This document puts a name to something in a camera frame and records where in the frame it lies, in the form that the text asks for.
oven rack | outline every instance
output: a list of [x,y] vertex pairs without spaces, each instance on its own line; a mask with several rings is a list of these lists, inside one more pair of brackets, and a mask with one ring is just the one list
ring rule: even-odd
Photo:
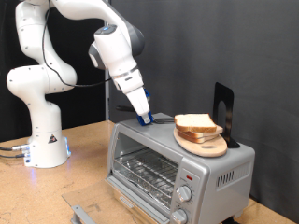
[[178,165],[159,153],[141,149],[115,159],[124,170],[118,172],[151,196],[169,205],[175,185]]

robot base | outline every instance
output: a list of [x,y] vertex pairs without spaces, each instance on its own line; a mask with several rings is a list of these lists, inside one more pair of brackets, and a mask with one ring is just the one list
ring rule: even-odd
[[28,139],[30,153],[24,158],[28,167],[51,168],[67,161],[71,155],[67,138],[62,136],[62,131],[53,133],[34,133]]

control knob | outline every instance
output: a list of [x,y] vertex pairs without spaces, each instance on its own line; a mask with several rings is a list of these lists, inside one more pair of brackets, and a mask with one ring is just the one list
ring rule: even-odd
[[182,209],[179,209],[176,212],[174,212],[172,214],[172,219],[177,224],[185,224],[185,223],[187,223],[187,215],[186,215],[186,213]]
[[187,202],[191,199],[191,190],[187,186],[177,188],[177,195],[181,202]]

black cable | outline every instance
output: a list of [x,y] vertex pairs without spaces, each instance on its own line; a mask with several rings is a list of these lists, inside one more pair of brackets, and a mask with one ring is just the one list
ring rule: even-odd
[[9,147],[0,147],[0,150],[2,150],[2,151],[12,151],[12,149],[9,148]]
[[19,155],[16,155],[16,156],[4,156],[4,155],[0,155],[0,157],[3,157],[3,158],[23,158],[23,157],[25,157],[25,155],[24,154],[19,154]]
[[45,33],[46,33],[46,28],[47,28],[47,23],[48,23],[48,18],[49,18],[49,14],[50,14],[50,0],[49,0],[49,10],[48,10],[48,13],[47,13],[47,18],[46,18],[46,23],[45,23],[45,28],[44,28],[44,33],[43,33],[43,39],[42,39],[42,50],[43,50],[43,57],[44,57],[44,61],[45,61],[45,64],[46,66],[52,70],[53,72],[55,72],[58,76],[58,78],[66,85],[66,86],[70,86],[70,87],[95,87],[95,86],[99,86],[99,85],[102,85],[104,84],[105,82],[107,81],[110,81],[111,78],[105,80],[105,81],[102,81],[102,82],[98,82],[98,83],[95,83],[95,84],[92,84],[92,85],[73,85],[73,84],[68,84],[66,82],[63,81],[63,79],[61,78],[61,76],[59,75],[59,73],[51,68],[50,66],[48,66],[47,64],[47,61],[46,61],[46,57],[45,57],[45,46],[44,46],[44,43],[45,43]]

oven top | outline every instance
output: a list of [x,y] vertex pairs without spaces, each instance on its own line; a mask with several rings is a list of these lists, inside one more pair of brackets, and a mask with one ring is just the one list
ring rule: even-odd
[[[155,114],[153,115],[153,117],[155,117],[156,119],[172,118],[163,113]],[[176,126],[175,123],[166,123],[166,124],[151,123],[150,125],[140,126],[137,119],[130,119],[130,120],[120,122],[120,125],[123,125],[125,128],[131,129],[135,133],[139,133],[143,135],[147,139],[150,139],[151,142],[161,145],[164,148],[170,149],[172,151],[171,154],[173,155],[170,156],[169,153],[167,153],[167,155],[165,156],[178,163],[184,157],[195,163],[205,164],[210,168],[219,167],[221,166],[222,163],[227,163],[228,158],[229,161],[234,161],[234,160],[239,161],[240,158],[244,157],[244,153],[245,154],[248,153],[248,148],[249,148],[247,146],[240,144],[241,146],[240,148],[228,149],[227,153],[223,156],[216,157],[216,158],[204,158],[192,154],[191,152],[182,148],[177,143],[173,134],[174,128]]]

